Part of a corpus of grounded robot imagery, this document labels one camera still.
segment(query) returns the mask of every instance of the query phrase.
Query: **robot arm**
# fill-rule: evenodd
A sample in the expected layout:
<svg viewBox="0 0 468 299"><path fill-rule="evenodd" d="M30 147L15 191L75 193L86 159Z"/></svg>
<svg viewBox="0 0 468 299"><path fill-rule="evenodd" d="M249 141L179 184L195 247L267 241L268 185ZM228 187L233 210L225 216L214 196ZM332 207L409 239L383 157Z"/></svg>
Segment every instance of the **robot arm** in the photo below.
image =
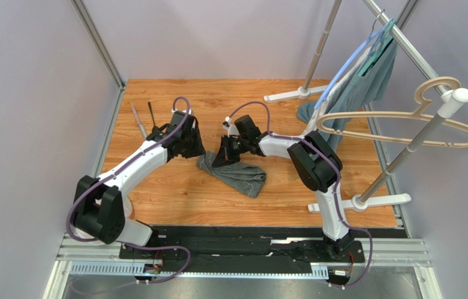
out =
<svg viewBox="0 0 468 299"><path fill-rule="evenodd" d="M223 125L227 129L227 135L222 137L221 147L212 163L213 167L239 162L240 154L246 152L259 156L279 156L291 159L304 185L314 191L324 220L322 231L329 239L332 251L340 254L352 243L353 238L349 234L349 229L340 221L334 202L334 184L337 176L322 158L304 143L273 138L267 132L262 133L248 115L235 120L234 125L228 122ZM342 169L340 159L317 131L300 137ZM340 184L336 190L340 199ZM343 220L346 221L342 206L339 209Z"/></svg>
<svg viewBox="0 0 468 299"><path fill-rule="evenodd" d="M113 177L89 193L78 205L70 220L71 225L106 243L129 242L144 246L151 238L153 229L130 216L128 194L152 171L181 155L185 158L205 153L199 133L197 119L191 115L179 131L159 146L144 153L164 136L172 133L182 121L185 113L175 111L169 124L154 128L147 140L131 156L117 167L101 174L97 179L84 176L79 180L75 199L101 179ZM126 213L124 206L129 206Z"/></svg>

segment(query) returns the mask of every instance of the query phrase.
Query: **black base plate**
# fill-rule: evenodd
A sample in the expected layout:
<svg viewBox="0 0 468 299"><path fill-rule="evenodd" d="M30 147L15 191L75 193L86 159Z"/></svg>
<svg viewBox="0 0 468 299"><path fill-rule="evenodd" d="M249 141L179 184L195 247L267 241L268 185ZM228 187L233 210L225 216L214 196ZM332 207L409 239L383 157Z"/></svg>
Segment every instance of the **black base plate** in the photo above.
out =
<svg viewBox="0 0 468 299"><path fill-rule="evenodd" d="M288 244L271 244L287 237L322 237L322 230L297 234L297 229L282 227L155 227L159 230L158 246L181 245L192 253L187 272L223 273L311 273L311 262L350 263L365 261L362 244L354 241L340 255L330 257L323 240L303 240ZM163 271L176 271L186 260L183 250L165 250ZM121 259L151 259L152 252L127 247Z"/></svg>

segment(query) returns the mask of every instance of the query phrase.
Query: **white wall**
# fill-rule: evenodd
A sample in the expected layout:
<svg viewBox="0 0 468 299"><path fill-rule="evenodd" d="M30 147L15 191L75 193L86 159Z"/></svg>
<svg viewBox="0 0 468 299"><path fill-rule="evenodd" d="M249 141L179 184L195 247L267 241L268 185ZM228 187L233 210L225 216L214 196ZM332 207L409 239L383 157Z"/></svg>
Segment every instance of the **white wall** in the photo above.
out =
<svg viewBox="0 0 468 299"><path fill-rule="evenodd" d="M468 1L421 1L405 34L439 75L456 77L468 88ZM424 80L400 52L385 99L375 108L410 111ZM429 95L439 100L436 92ZM468 104L454 119L468 123ZM380 123L382 133L392 136L411 135L418 125L423 126ZM394 158L402 147L388 149ZM396 179L400 191L413 197L405 205L407 219L413 237L426 241L444 298L468 298L468 149L421 148Z"/></svg>
<svg viewBox="0 0 468 299"><path fill-rule="evenodd" d="M379 0L398 17L405 0ZM85 0L129 78L304 78L331 0ZM370 32L373 14L344 0L315 78L331 78Z"/></svg>
<svg viewBox="0 0 468 299"><path fill-rule="evenodd" d="M0 1L0 298L41 298L116 97L69 1Z"/></svg>

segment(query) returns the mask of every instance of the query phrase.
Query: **hanging clothes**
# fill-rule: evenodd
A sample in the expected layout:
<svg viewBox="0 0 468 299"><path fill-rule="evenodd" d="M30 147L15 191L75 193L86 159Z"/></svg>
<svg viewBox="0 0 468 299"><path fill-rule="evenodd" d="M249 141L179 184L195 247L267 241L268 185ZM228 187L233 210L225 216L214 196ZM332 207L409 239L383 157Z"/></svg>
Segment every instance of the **hanging clothes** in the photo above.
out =
<svg viewBox="0 0 468 299"><path fill-rule="evenodd" d="M314 111L315 102L307 102L302 104L297 111L297 117L300 120L308 123L306 130L304 130L302 134L305 135L310 131L315 130L315 126L310 126L309 124L315 124L319 118L319 114L322 112L321 108L324 110L324 112L322 112L323 114L352 112L359 110L361 107L369 104L372 101L381 100L385 94L388 81L392 74L397 49L397 43L391 41L385 47L385 49L383 49L383 52L378 60L363 76L356 75L357 69L362 63L362 60L358 60L356 65L354 65L354 68L352 68L341 80L344 81L347 79L347 82L343 82L341 86L337 86L336 84L330 91L330 94L325 101L326 104L321 105L317 111ZM306 115L311 115L309 121L306 119ZM349 118L327 120L324 125L335 130L344 130L348 121L350 121ZM337 145L339 145L342 140L342 136L340 135L332 135L329 133L321 133L321 135L334 151L337 149Z"/></svg>
<svg viewBox="0 0 468 299"><path fill-rule="evenodd" d="M306 135L311 131L317 129L317 120L327 113L328 103L335 103L348 84L352 81L354 74L357 73L359 67L363 61L367 58L370 48L366 48L363 54L357 59L355 65L339 80L334 87L329 90L326 100L321 103L317 110L314 110L317 101L306 102L299 106L297 110L297 118L307 123L306 129L302 132L302 135Z"/></svg>

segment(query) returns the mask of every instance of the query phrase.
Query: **floor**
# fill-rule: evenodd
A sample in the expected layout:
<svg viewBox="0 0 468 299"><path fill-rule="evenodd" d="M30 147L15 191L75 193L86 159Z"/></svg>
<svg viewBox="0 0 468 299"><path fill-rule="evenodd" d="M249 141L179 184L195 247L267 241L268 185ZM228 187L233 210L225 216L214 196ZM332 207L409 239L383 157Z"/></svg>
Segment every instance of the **floor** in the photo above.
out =
<svg viewBox="0 0 468 299"><path fill-rule="evenodd" d="M314 80L312 86L327 81ZM168 123L175 97L190 100L199 121L202 141L208 151L217 152L225 134L222 122L235 108L249 101L263 101L264 95L295 90L302 80L130 80L111 137L103 171L108 171L139 148L143 142L131 112L134 105L148 133L152 120L147 107L151 102L156 124ZM303 100L269 104L271 131L298 135L306 125L296 118ZM184 109L181 102L179 109ZM263 130L263 107L250 105L235 115L249 114ZM368 132L366 119L352 120L348 129ZM360 194L380 173L373 142L344 138L337 154L343 162L343 199ZM271 225L319 226L320 214L311 214L307 205L315 202L313 192L298 178L290 160L243 154L241 160L267 172L267 180L258 198L237 193L218 179L195 167L197 158L177 157L156 169L138 184L129 198L134 218L149 224L177 225ZM376 193L387 195L385 188ZM352 225L394 227L392 207L373 207L364 213L346 211Z"/></svg>

